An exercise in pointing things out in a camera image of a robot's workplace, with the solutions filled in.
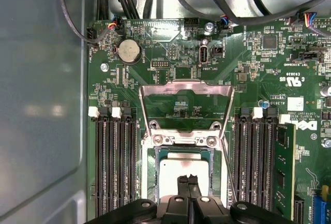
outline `microchip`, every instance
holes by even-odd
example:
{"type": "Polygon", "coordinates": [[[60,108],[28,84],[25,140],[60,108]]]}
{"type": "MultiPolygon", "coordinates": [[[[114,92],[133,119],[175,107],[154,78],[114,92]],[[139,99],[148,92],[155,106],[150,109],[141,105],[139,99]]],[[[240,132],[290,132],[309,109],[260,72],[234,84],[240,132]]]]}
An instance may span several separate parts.
{"type": "Polygon", "coordinates": [[[238,73],[238,81],[246,82],[247,81],[247,74],[246,73],[238,73]]]}
{"type": "Polygon", "coordinates": [[[329,120],[329,112],[322,112],[322,120],[324,121],[329,120]]]}
{"type": "Polygon", "coordinates": [[[100,107],[99,109],[100,116],[109,116],[108,107],[100,107]]]}
{"type": "Polygon", "coordinates": [[[282,145],[286,144],[286,130],[285,129],[282,129],[282,128],[278,129],[277,141],[282,145]]]}
{"type": "Polygon", "coordinates": [[[246,84],[238,84],[237,85],[237,90],[242,91],[242,92],[246,91],[247,90],[246,84]]]}
{"type": "Polygon", "coordinates": [[[285,175],[281,171],[277,171],[275,174],[276,177],[276,182],[277,184],[282,187],[283,189],[285,188],[285,175]]]}
{"type": "Polygon", "coordinates": [[[267,49],[267,50],[277,49],[277,36],[276,35],[264,35],[262,47],[263,47],[263,49],[267,49]]]}
{"type": "Polygon", "coordinates": [[[121,102],[121,107],[123,107],[123,108],[127,108],[127,107],[129,107],[130,106],[130,103],[128,102],[128,101],[122,101],[121,102]]]}

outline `ram slot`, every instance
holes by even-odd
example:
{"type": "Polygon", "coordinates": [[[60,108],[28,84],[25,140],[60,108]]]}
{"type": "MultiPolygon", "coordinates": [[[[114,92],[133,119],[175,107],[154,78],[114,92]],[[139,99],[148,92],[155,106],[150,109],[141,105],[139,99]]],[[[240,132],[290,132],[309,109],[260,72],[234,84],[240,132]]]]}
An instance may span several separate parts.
{"type": "Polygon", "coordinates": [[[247,184],[247,166],[250,162],[247,160],[247,148],[250,147],[251,122],[246,118],[236,118],[235,124],[235,142],[234,142],[234,181],[237,190],[237,198],[240,201],[247,201],[249,196],[249,184],[247,184]]]}
{"type": "Polygon", "coordinates": [[[262,191],[262,159],[261,146],[263,137],[263,126],[261,120],[254,120],[252,123],[251,135],[251,171],[250,171],[250,198],[249,202],[261,206],[261,191],[262,191]]]}
{"type": "Polygon", "coordinates": [[[277,120],[266,118],[264,123],[263,136],[263,167],[262,167],[262,207],[266,210],[272,209],[273,198],[273,175],[275,160],[277,120]]]}
{"type": "Polygon", "coordinates": [[[136,194],[136,164],[137,164],[137,127],[135,123],[126,123],[127,154],[128,154],[128,201],[134,201],[136,194]]]}
{"type": "Polygon", "coordinates": [[[112,127],[108,118],[96,121],[96,216],[109,209],[109,149],[112,127]]]}
{"type": "Polygon", "coordinates": [[[125,163],[125,123],[114,122],[116,153],[116,207],[125,205],[126,163],[125,163]]]}
{"type": "Polygon", "coordinates": [[[109,129],[109,143],[108,143],[108,177],[107,177],[107,186],[108,186],[108,211],[112,211],[115,209],[113,197],[114,197],[114,122],[109,121],[109,126],[111,127],[109,129]]]}

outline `green circuit board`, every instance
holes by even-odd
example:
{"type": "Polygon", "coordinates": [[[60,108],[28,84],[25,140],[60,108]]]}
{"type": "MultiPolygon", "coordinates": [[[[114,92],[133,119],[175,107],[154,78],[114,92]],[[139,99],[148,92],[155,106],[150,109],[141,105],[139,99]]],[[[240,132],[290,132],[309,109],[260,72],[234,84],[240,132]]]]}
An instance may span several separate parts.
{"type": "MultiPolygon", "coordinates": [[[[229,27],[222,31],[217,29],[218,23],[214,23],[215,29],[209,34],[204,29],[207,22],[201,19],[190,19],[189,22],[188,19],[124,21],[125,39],[135,40],[141,48],[141,58],[133,65],[124,64],[118,58],[116,46],[124,37],[115,31],[111,31],[98,47],[89,48],[88,106],[98,107],[99,112],[106,112],[105,115],[111,115],[113,107],[120,107],[122,112],[129,111],[128,115],[134,120],[135,126],[130,127],[130,131],[123,131],[122,143],[98,145],[98,137],[102,136],[102,132],[103,137],[105,135],[106,122],[103,120],[103,126],[98,127],[100,119],[90,118],[88,219],[107,211],[99,210],[103,204],[111,205],[108,206],[108,210],[111,210],[140,198],[143,188],[147,188],[147,196],[155,200],[153,197],[157,171],[153,149],[148,150],[148,185],[141,184],[143,161],[140,140],[145,133],[145,123],[139,87],[192,79],[203,80],[209,85],[234,87],[234,100],[225,130],[230,147],[232,173],[243,163],[243,156],[248,156],[248,150],[256,152],[255,145],[257,149],[261,149],[250,138],[251,148],[245,146],[240,150],[242,156],[237,154],[240,149],[237,144],[243,142],[246,136],[260,137],[262,143],[272,141],[273,145],[269,144],[268,148],[270,161],[252,162],[252,166],[269,163],[268,167],[274,167],[272,173],[265,173],[270,177],[265,186],[270,198],[262,199],[259,204],[293,219],[294,195],[299,196],[305,200],[303,223],[313,223],[313,197],[321,193],[322,185],[331,185],[331,148],[321,145],[323,139],[331,137],[331,116],[329,119],[330,109],[325,106],[326,97],[320,93],[321,88],[328,86],[331,77],[331,39],[311,33],[300,23],[289,24],[287,19],[260,26],[229,27]],[[198,59],[203,39],[208,41],[205,63],[198,59]],[[317,53],[318,56],[302,58],[305,52],[308,55],[317,53]],[[109,67],[106,72],[100,70],[102,63],[109,67]],[[267,116],[268,118],[264,117],[256,122],[254,108],[260,107],[261,100],[270,104],[268,109],[263,110],[264,115],[268,110],[273,113],[271,117],[267,116]],[[243,133],[244,125],[250,125],[253,131],[243,133]],[[264,133],[271,132],[268,137],[259,136],[262,134],[260,129],[263,128],[264,133]],[[111,164],[107,167],[104,164],[108,160],[111,164]],[[117,188],[121,175],[123,187],[117,188]],[[123,191],[120,196],[124,198],[122,202],[118,201],[118,191],[112,189],[108,192],[107,199],[97,203],[101,195],[99,188],[102,177],[108,188],[112,187],[109,183],[112,180],[116,184],[116,190],[123,191]]],[[[91,24],[91,28],[100,34],[108,24],[107,21],[97,21],[91,24]]],[[[331,28],[331,19],[315,18],[314,25],[328,30],[331,28]]],[[[228,101],[222,96],[180,91],[176,95],[147,97],[146,107],[149,119],[157,120],[161,128],[192,131],[208,129],[214,121],[224,125],[223,116],[228,101]]],[[[125,130],[126,125],[128,124],[123,122],[123,128],[118,130],[125,130]]],[[[110,137],[112,131],[106,131],[110,137]]],[[[209,192],[222,198],[220,151],[214,151],[213,158],[214,173],[209,192]]],[[[250,180],[250,187],[259,187],[259,179],[250,180]]],[[[256,201],[250,192],[252,189],[247,189],[248,186],[242,179],[235,178],[235,181],[241,200],[256,201]]],[[[227,200],[224,204],[231,204],[231,194],[227,196],[227,200]]]]}

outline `colored wires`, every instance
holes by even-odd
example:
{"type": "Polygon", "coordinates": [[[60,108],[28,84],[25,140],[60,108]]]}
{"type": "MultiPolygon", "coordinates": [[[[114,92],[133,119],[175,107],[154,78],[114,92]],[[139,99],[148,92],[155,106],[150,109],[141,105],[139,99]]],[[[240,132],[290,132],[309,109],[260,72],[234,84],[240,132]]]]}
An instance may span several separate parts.
{"type": "Polygon", "coordinates": [[[101,41],[110,31],[109,28],[106,28],[105,30],[102,31],[102,33],[99,35],[98,38],[96,39],[89,39],[86,38],[84,35],[82,35],[78,29],[76,28],[76,26],[74,25],[74,23],[72,22],[72,19],[70,18],[68,9],[67,9],[67,5],[66,5],[66,1],[65,0],[59,0],[60,1],[60,5],[62,8],[62,12],[64,14],[64,17],[66,18],[66,21],[68,22],[68,25],[70,26],[71,30],[82,40],[84,40],[87,43],[91,43],[91,44],[97,44],[99,41],[101,41]]]}
{"type": "Polygon", "coordinates": [[[313,33],[318,34],[322,37],[331,38],[331,33],[330,32],[319,30],[319,29],[317,29],[316,27],[313,26],[313,21],[314,21],[314,18],[316,17],[316,14],[317,13],[304,13],[306,28],[308,28],[313,33]]]}
{"type": "Polygon", "coordinates": [[[309,28],[312,25],[312,22],[317,13],[304,13],[305,25],[306,28],[309,28]]]}
{"type": "Polygon", "coordinates": [[[267,16],[262,17],[237,17],[231,8],[229,7],[228,3],[225,0],[213,0],[216,5],[228,16],[228,18],[235,24],[238,25],[260,25],[265,24],[270,21],[274,21],[277,19],[282,18],[288,18],[291,16],[296,15],[297,13],[304,12],[320,3],[322,3],[325,0],[310,0],[308,2],[305,2],[301,5],[298,5],[294,8],[285,10],[280,13],[276,14],[269,14],[267,16]]]}
{"type": "Polygon", "coordinates": [[[229,19],[225,14],[221,15],[221,21],[223,21],[225,25],[229,23],[229,19]]]}

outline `integrated circuit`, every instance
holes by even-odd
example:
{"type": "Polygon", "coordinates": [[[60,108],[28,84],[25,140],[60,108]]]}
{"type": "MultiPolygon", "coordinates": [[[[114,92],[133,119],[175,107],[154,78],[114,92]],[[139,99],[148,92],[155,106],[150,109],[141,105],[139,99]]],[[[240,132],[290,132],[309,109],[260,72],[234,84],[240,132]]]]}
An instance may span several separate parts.
{"type": "Polygon", "coordinates": [[[277,49],[277,36],[276,35],[263,35],[262,48],[264,50],[277,49]]]}
{"type": "Polygon", "coordinates": [[[285,175],[281,171],[277,171],[275,174],[276,182],[277,184],[282,187],[283,189],[285,188],[285,175]]]}

